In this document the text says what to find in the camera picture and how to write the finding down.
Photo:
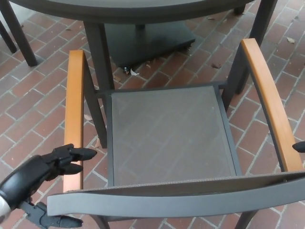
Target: brick floor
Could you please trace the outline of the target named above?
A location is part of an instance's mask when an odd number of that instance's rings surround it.
[[[157,87],[202,83],[224,79],[230,70],[235,49],[249,35],[259,1],[247,5],[244,15],[231,11],[187,20],[196,42],[187,52],[177,52],[144,63],[138,76],[126,76],[113,65],[116,88]],[[28,67],[21,52],[11,55],[0,40],[0,179],[34,154],[45,154],[63,143],[65,85],[68,52],[84,49],[94,69],[83,23],[69,19],[33,15],[23,24],[39,65]],[[276,82],[297,140],[305,140],[305,2],[279,0],[262,44],[262,51]],[[278,172],[266,120],[254,86],[249,81],[243,93],[232,101],[229,112],[234,141],[245,174]],[[84,142],[93,147],[96,131],[91,121],[84,123]],[[107,152],[85,163],[85,187],[107,185]],[[61,192],[60,178],[47,182],[35,200]],[[260,211],[249,228],[304,228],[303,202]],[[96,228],[88,216],[83,228]],[[234,228],[238,214],[187,219],[141,219],[111,223],[112,229],[215,229]],[[16,210],[2,229],[31,228]]]

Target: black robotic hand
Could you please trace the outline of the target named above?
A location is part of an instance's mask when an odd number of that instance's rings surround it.
[[[31,196],[44,181],[57,176],[73,175],[82,171],[82,166],[71,162],[90,160],[96,151],[87,148],[74,148],[69,144],[55,148],[46,155],[36,155],[15,169],[0,183],[0,223],[16,208],[24,210],[27,219],[42,229],[49,226],[76,228],[82,221],[68,216],[48,217],[46,205],[31,203]]]

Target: chair armrest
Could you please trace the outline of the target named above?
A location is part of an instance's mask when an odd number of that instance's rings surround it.
[[[241,44],[273,135],[278,159],[282,162],[284,171],[302,170],[301,157],[292,148],[294,135],[263,54],[255,39],[244,39]]]
[[[85,54],[82,50],[70,51],[66,92],[65,144],[83,147],[83,78]],[[63,176],[63,191],[83,189],[83,172]]]

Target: debris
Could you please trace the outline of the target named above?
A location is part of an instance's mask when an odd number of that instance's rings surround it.
[[[113,78],[117,81],[117,82],[120,82],[121,81],[121,78],[116,76],[116,75],[113,75]]]
[[[90,115],[87,115],[87,114],[84,114],[84,118],[87,120],[87,121],[91,121],[92,120],[92,117]]]
[[[130,69],[130,74],[131,75],[140,75],[140,73],[135,73],[132,69]]]
[[[211,64],[211,67],[212,67],[212,68],[216,68],[216,69],[220,69],[220,68],[221,68],[221,65],[220,65],[220,64],[219,64],[219,65],[216,65],[216,64],[212,63],[212,64]]]
[[[94,145],[94,148],[96,149],[96,148],[98,148],[98,147],[100,147],[100,146],[101,146],[100,139],[97,138],[97,139],[96,139],[96,143],[95,143],[95,145]]]
[[[295,40],[292,39],[292,38],[290,38],[290,37],[287,37],[287,40],[288,40],[288,42],[291,43],[291,44],[294,44],[294,43],[295,43]]]

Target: chair seat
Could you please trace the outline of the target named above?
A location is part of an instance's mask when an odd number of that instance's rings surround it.
[[[116,91],[110,101],[108,178],[115,186],[236,175],[235,147],[214,86]]]

